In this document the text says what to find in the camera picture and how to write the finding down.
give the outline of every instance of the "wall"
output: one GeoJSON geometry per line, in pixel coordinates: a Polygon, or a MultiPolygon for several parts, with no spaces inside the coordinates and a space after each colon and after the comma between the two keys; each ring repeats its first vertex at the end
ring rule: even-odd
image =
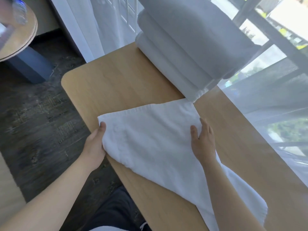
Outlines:
{"type": "Polygon", "coordinates": [[[38,31],[36,35],[40,35],[59,28],[56,17],[52,12],[48,0],[25,0],[29,7],[36,14],[38,20],[38,31]]]}

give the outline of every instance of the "water bottle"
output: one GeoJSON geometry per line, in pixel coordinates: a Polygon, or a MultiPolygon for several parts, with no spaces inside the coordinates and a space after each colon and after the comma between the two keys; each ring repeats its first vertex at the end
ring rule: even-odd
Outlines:
{"type": "Polygon", "coordinates": [[[27,7],[23,0],[13,0],[13,15],[15,21],[21,25],[27,23],[27,7]]]}

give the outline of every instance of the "sheer curtain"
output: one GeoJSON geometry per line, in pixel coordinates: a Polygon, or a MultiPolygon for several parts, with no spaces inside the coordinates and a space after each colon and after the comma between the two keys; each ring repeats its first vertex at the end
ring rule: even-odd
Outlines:
{"type": "MultiPolygon", "coordinates": [[[[254,43],[219,87],[308,186],[308,2],[210,0],[254,43]]],[[[52,0],[87,62],[134,42],[137,0],[52,0]]]]}

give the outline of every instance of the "table leg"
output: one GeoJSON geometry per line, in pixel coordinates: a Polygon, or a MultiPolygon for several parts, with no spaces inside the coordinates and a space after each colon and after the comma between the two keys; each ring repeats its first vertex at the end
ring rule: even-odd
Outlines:
{"type": "Polygon", "coordinates": [[[47,81],[54,70],[50,61],[30,47],[6,60],[6,63],[33,84],[47,81]]]}

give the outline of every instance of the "white towel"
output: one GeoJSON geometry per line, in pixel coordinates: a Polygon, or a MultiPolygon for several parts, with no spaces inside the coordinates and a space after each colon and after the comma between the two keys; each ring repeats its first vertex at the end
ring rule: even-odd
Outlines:
{"type": "MultiPolygon", "coordinates": [[[[106,122],[105,150],[135,173],[195,204],[210,231],[218,231],[201,164],[191,149],[190,126],[201,131],[199,115],[187,99],[149,104],[98,117],[106,122]]],[[[221,165],[237,193],[263,225],[263,198],[228,167],[221,165]]]]}
{"type": "Polygon", "coordinates": [[[160,52],[198,89],[205,89],[214,80],[155,22],[145,9],[138,14],[138,25],[160,52]]]}
{"type": "Polygon", "coordinates": [[[212,78],[233,76],[260,48],[208,0],[139,1],[212,78]]]}
{"type": "Polygon", "coordinates": [[[154,66],[179,89],[179,91],[191,102],[195,102],[208,89],[199,90],[159,51],[159,49],[140,32],[136,36],[136,45],[149,58],[154,66]]]}

